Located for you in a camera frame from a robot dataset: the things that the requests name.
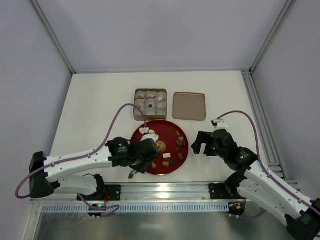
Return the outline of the gold tin lid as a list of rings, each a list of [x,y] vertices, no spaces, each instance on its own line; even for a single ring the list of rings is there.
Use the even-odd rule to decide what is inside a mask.
[[[195,92],[175,92],[172,117],[177,120],[204,121],[206,119],[205,95]]]

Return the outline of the gold tin box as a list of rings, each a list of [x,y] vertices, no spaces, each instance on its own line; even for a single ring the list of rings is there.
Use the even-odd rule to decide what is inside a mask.
[[[164,88],[138,88],[134,93],[133,109],[136,121],[166,120],[168,116],[168,92]]]

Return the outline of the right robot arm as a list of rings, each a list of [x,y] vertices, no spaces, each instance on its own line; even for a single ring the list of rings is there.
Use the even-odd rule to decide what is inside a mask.
[[[320,233],[320,200],[305,196],[260,163],[259,157],[238,146],[225,129],[199,131],[191,148],[198,155],[219,157],[234,171],[224,182],[233,198],[248,199],[278,219],[295,240],[313,240]]]

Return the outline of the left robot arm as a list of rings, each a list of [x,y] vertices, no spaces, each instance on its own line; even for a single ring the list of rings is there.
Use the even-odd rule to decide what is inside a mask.
[[[115,167],[131,168],[130,179],[137,173],[144,174],[159,156],[156,146],[158,140],[158,135],[150,133],[134,143],[116,137],[99,150],[60,157],[46,156],[42,151],[36,152],[29,165],[29,196],[40,199],[54,193],[81,194],[85,200],[99,200],[106,194],[103,177],[99,174],[78,174]]]

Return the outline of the white oval chocolate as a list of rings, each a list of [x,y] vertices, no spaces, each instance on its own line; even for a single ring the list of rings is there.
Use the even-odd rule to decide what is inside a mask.
[[[141,127],[141,128],[139,129],[139,131],[140,131],[141,134],[144,134],[144,133],[145,133],[145,128],[144,128],[144,127]]]

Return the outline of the large brown oval chocolate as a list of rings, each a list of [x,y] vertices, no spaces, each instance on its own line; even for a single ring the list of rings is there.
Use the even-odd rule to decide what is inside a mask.
[[[182,146],[182,145],[183,145],[183,142],[182,142],[181,140],[177,140],[177,141],[176,141],[176,144],[177,144],[178,146]]]

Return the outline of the white bar chocolate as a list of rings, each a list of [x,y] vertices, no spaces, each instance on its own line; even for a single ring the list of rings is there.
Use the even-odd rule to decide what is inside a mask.
[[[171,158],[171,154],[170,153],[164,153],[162,156],[163,156],[164,159]]]

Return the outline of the caramel square bottom chocolate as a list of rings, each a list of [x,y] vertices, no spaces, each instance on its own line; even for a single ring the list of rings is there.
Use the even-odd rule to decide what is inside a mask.
[[[169,166],[169,162],[164,161],[164,162],[162,163],[162,165],[165,166],[165,167],[168,167],[168,166]]]

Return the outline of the brown striped chocolate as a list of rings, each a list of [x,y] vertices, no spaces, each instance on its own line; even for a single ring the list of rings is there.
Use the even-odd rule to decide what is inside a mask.
[[[178,153],[178,157],[179,157],[180,160],[184,159],[184,157],[183,157],[183,155],[181,153]]]

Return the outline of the red round tray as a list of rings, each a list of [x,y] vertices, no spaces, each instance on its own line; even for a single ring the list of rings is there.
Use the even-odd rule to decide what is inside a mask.
[[[146,172],[150,175],[163,176],[171,174],[177,171],[188,158],[189,154],[189,142],[187,135],[184,131],[176,124],[166,120],[152,120],[147,123],[150,130],[154,130],[159,136],[159,140],[156,146],[159,151],[158,158],[153,162],[156,164],[156,168],[152,168],[152,164],[148,167]],[[178,146],[176,141],[179,137],[184,137],[182,142],[186,142],[187,146]],[[171,158],[163,158],[163,154],[170,153]],[[183,155],[183,160],[180,160],[178,153]],[[176,165],[171,164],[171,160],[176,160]],[[163,162],[169,162],[169,166],[163,166]]]

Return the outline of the aluminium front rail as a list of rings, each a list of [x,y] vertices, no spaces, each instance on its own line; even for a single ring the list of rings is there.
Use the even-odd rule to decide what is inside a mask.
[[[104,185],[121,185],[121,196],[119,201],[109,202],[156,202],[156,201],[188,201],[188,200],[211,200],[209,184],[224,182],[134,182],[134,183],[112,183],[97,185],[85,180],[71,186],[64,180],[62,184],[57,183],[56,189],[52,191],[40,190],[40,193],[30,195],[31,201],[80,201],[78,193],[89,196]]]

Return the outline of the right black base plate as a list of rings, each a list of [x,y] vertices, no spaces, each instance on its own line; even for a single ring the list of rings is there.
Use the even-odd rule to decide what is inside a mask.
[[[227,192],[225,183],[210,183],[208,189],[211,200],[228,200],[232,198]]]

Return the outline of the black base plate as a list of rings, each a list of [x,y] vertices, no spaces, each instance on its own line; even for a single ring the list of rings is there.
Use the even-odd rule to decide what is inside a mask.
[[[85,201],[119,201],[121,199],[122,186],[119,184],[105,184],[99,186],[91,195],[81,195]]]
[[[208,189],[211,200],[228,200],[232,198],[227,192],[225,183],[210,183]]]

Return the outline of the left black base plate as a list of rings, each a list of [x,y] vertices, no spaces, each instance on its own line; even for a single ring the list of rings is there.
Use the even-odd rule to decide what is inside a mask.
[[[122,186],[119,184],[105,184],[99,186],[91,195],[81,195],[85,201],[119,201],[121,199]]]

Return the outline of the right aluminium frame rail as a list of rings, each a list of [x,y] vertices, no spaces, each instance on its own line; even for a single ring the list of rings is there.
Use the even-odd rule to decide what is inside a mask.
[[[266,161],[279,177],[286,180],[287,178],[281,163],[281,157],[271,132],[254,77],[248,69],[242,70],[241,74],[256,122],[257,131],[260,136],[260,145],[263,148]]]

